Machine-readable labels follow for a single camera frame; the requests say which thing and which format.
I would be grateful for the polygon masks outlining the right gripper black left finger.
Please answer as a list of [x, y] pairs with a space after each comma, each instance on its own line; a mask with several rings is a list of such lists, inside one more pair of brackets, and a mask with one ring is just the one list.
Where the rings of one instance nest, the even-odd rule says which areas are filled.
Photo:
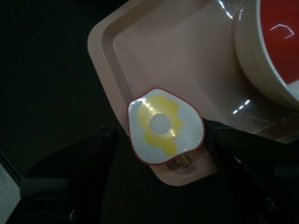
[[101, 128], [36, 163], [5, 224], [99, 224], [117, 140], [117, 130]]

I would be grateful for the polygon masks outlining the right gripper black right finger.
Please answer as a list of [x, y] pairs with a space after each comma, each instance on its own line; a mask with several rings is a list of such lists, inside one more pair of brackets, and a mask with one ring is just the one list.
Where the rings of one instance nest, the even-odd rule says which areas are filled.
[[204, 144], [238, 224], [299, 224], [299, 140], [279, 143], [219, 122], [203, 122]]

